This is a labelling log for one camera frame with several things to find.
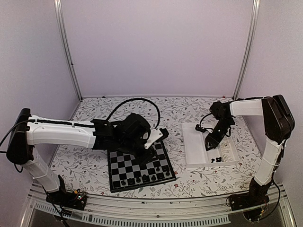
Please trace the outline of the black and white chessboard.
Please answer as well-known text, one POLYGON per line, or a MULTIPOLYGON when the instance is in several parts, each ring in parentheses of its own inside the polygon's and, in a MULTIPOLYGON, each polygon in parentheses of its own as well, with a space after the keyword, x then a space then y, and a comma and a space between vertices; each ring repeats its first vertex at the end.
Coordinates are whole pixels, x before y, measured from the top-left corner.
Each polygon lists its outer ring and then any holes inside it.
POLYGON ((107 153, 109 186, 112 193, 169 183, 177 179, 164 143, 162 141, 155 142, 152 145, 152 148, 156 150, 156 157, 151 162, 142 166, 134 163, 135 157, 131 154, 122 153, 120 151, 109 151, 107 153), (169 176, 166 176, 166 172, 162 171, 162 166, 166 166, 168 168, 167 171, 170 172, 169 176), (158 175, 160 174, 164 175, 163 179, 158 178, 158 175), (149 177, 149 182, 144 183, 142 181, 143 175, 147 175, 149 177), (153 175, 156 176, 155 181, 152 181, 153 175), (141 179, 140 183, 136 182, 137 177, 141 179), (133 185, 128 185, 127 180, 130 178, 133 178, 134 180, 133 185), (125 180, 125 186, 121 185, 120 182, 122 180, 125 180))

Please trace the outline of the white plastic compartment tray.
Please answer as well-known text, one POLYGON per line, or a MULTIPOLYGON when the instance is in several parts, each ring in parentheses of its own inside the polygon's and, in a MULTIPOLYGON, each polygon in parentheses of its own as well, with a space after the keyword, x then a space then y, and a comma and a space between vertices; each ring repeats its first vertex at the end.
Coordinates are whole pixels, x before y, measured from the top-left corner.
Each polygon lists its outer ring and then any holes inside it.
POLYGON ((231 137, 224 137, 219 145, 210 150, 206 137, 211 130, 199 132, 195 123, 182 123, 186 167, 217 167, 236 165, 240 158, 231 137))

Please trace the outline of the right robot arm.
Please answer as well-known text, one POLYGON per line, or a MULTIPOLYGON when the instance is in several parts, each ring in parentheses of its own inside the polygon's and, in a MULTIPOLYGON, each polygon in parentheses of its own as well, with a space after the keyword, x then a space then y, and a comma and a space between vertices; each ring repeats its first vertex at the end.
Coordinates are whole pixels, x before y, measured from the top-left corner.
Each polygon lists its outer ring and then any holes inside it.
POLYGON ((217 120, 212 132, 205 139, 205 149, 218 147, 231 126, 235 116, 263 117, 266 146, 262 161, 250 182, 245 195, 248 206, 255 206, 263 199, 272 184, 273 173, 280 165, 285 144, 295 127, 294 117, 282 95, 250 97, 222 103, 214 102, 210 114, 217 120))

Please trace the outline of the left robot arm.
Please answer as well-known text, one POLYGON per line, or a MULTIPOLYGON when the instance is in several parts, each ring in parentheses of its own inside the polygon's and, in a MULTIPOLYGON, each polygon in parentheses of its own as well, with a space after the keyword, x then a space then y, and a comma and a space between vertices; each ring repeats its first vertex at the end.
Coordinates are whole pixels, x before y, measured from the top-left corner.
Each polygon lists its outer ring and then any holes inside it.
POLYGON ((152 129, 138 114, 123 121, 93 119, 90 121, 61 121, 32 115, 29 108, 20 111, 14 126, 7 132, 7 159, 25 168, 60 205, 70 202, 63 179, 53 173, 43 161, 37 144, 73 145, 94 150, 120 151, 133 155, 141 164, 149 162, 155 151, 152 144, 163 133, 152 129))

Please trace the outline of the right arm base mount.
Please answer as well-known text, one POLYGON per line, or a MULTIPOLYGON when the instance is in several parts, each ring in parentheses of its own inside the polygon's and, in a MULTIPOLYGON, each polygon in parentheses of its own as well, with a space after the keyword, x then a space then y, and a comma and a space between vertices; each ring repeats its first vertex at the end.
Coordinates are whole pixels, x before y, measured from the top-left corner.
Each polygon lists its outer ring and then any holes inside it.
POLYGON ((232 211, 244 210, 244 218, 249 222, 260 221, 267 211, 269 197, 265 193, 250 195, 249 192, 241 194, 232 194, 226 200, 226 205, 231 207, 232 211))

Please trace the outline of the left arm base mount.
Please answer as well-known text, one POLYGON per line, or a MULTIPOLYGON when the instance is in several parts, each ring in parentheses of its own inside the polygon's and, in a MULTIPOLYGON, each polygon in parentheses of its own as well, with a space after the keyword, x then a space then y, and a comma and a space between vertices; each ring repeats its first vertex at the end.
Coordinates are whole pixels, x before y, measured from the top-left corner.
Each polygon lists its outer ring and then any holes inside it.
POLYGON ((84 210, 87 202, 87 193, 78 189, 76 192, 56 191, 47 193, 46 201, 76 210, 84 210))

